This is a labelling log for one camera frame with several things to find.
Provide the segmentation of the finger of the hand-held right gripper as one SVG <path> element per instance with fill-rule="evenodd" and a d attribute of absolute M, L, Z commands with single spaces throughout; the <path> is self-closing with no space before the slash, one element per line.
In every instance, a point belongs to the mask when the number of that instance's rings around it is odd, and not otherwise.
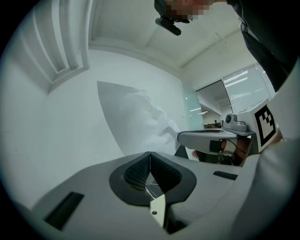
<path fill-rule="evenodd" d="M 229 131 L 184 131 L 177 135 L 179 144 L 199 152 L 214 152 L 210 150 L 210 142 L 226 139 L 237 139 L 237 135 Z"/>

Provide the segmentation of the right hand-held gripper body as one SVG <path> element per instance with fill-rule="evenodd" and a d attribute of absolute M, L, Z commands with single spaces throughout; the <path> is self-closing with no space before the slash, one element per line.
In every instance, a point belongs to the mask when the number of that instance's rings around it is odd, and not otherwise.
<path fill-rule="evenodd" d="M 226 116 L 222 129 L 236 134 L 237 139 L 250 137 L 246 156 L 261 153 L 278 135 L 269 100 L 253 104 L 237 114 Z"/>

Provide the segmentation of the white A4 paper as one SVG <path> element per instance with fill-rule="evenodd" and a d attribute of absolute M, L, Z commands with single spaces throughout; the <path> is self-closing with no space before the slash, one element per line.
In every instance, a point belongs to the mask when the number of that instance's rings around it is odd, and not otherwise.
<path fill-rule="evenodd" d="M 97 82 L 98 97 L 110 131 L 125 156 L 154 151 L 174 155 L 179 128 L 145 91 Z"/>

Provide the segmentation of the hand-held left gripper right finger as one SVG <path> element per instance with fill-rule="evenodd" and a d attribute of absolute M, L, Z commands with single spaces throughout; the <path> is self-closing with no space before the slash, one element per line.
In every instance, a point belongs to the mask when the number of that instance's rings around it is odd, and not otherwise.
<path fill-rule="evenodd" d="M 165 195 L 163 229 L 172 234 L 203 217 L 229 190 L 240 170 L 152 152 L 150 173 Z"/>

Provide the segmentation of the frosted glass door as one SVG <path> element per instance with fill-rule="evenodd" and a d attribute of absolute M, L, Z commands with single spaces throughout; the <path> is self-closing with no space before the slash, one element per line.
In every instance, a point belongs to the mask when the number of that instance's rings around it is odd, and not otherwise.
<path fill-rule="evenodd" d="M 203 115 L 197 93 L 191 88 L 184 88 L 183 91 L 189 130 L 203 130 Z"/>

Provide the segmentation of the person's black shirt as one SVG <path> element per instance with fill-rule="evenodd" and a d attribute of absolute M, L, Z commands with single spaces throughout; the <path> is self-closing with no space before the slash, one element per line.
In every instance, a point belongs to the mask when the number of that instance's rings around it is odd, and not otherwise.
<path fill-rule="evenodd" d="M 247 49 L 278 91 L 300 58 L 300 0 L 226 0 Z"/>

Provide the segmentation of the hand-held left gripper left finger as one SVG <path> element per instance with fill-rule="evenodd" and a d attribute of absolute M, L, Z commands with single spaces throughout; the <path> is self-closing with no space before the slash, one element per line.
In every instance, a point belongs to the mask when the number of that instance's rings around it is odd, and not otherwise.
<path fill-rule="evenodd" d="M 47 239 L 168 239 L 149 205 L 130 205 L 147 199 L 144 192 L 125 180 L 148 176 L 150 154 L 139 153 L 80 170 L 46 193 L 34 206 L 37 226 Z"/>

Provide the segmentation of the person's right hand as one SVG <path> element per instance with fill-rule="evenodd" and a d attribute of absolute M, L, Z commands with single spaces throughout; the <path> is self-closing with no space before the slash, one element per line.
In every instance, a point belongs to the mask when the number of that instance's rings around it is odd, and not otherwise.
<path fill-rule="evenodd" d="M 249 144 L 249 138 L 211 141 L 209 151 L 216 155 L 194 150 L 192 156 L 200 162 L 240 166 L 247 158 Z"/>

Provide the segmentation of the person's right forearm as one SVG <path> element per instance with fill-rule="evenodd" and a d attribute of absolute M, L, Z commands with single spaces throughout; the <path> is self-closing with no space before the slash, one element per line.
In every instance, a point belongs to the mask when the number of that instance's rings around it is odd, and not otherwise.
<path fill-rule="evenodd" d="M 276 144 L 283 139 L 282 133 L 278 130 L 276 137 L 273 139 L 272 144 Z"/>

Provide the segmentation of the glass wall with blinds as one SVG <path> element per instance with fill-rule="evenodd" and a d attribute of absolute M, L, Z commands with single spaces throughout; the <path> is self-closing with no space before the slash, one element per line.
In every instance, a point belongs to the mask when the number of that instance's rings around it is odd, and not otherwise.
<path fill-rule="evenodd" d="M 232 112 L 238 113 L 275 96 L 274 88 L 260 64 L 256 63 L 228 76 L 222 82 L 229 97 Z"/>

